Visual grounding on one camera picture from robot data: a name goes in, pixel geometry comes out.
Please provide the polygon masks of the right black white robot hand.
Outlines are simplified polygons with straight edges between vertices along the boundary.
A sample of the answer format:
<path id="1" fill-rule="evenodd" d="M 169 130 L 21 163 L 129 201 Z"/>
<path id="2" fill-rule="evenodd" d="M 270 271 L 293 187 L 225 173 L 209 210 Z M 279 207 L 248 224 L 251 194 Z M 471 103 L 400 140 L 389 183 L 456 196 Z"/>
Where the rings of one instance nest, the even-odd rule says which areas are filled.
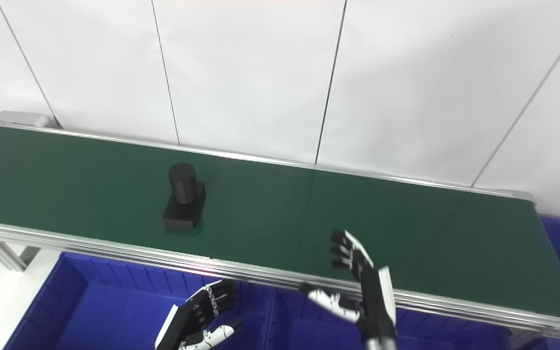
<path id="1" fill-rule="evenodd" d="M 363 244 L 345 229 L 334 228 L 330 241 L 330 251 L 336 255 L 332 266 L 351 272 L 360 284 L 361 304 L 307 281 L 298 290 L 333 316 L 355 324 L 365 343 L 396 343 L 396 303 L 389 267 L 377 268 Z"/>

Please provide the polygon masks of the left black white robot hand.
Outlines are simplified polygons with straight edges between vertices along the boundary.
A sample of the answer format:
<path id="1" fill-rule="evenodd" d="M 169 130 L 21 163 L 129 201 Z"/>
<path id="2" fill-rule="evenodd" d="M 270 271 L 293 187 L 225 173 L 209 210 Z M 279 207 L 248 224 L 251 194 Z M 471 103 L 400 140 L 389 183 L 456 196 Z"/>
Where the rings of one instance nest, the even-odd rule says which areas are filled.
<path id="1" fill-rule="evenodd" d="M 173 304 L 156 337 L 156 350 L 210 350 L 233 336 L 242 319 L 232 317 L 215 328 L 222 313 L 235 309 L 237 286 L 233 280 L 204 284 L 184 304 Z"/>

